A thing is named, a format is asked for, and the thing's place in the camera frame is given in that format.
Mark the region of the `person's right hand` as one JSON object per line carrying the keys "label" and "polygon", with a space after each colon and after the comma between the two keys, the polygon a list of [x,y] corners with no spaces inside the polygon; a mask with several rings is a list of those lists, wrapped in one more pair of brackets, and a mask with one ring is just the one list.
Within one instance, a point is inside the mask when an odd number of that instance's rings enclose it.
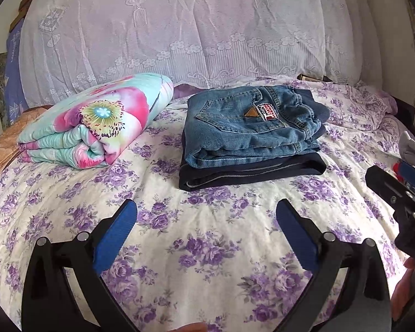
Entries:
{"label": "person's right hand", "polygon": [[409,257],[404,267],[406,272],[391,297],[391,317],[394,322],[399,321],[406,305],[415,295],[415,259]]}

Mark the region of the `person's left hand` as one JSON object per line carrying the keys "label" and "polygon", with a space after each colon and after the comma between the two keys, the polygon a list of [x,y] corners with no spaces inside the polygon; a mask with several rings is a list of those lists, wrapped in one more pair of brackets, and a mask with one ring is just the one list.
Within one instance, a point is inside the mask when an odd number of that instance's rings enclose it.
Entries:
{"label": "person's left hand", "polygon": [[179,328],[170,330],[169,332],[207,332],[208,326],[204,322],[196,322]]}

